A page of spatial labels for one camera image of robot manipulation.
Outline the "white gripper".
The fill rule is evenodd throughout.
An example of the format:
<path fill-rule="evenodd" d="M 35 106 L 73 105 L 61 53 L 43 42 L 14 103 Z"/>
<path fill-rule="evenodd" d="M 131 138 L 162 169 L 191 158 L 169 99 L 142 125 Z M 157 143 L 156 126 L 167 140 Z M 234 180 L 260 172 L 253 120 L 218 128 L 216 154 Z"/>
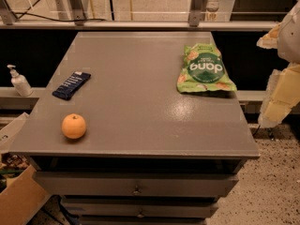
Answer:
<path fill-rule="evenodd" d="M 274 128 L 300 102 L 300 1 L 256 45 L 276 49 L 280 58 L 291 62 L 282 71 L 274 69 L 269 77 L 266 95 L 258 118 L 262 128 Z"/>

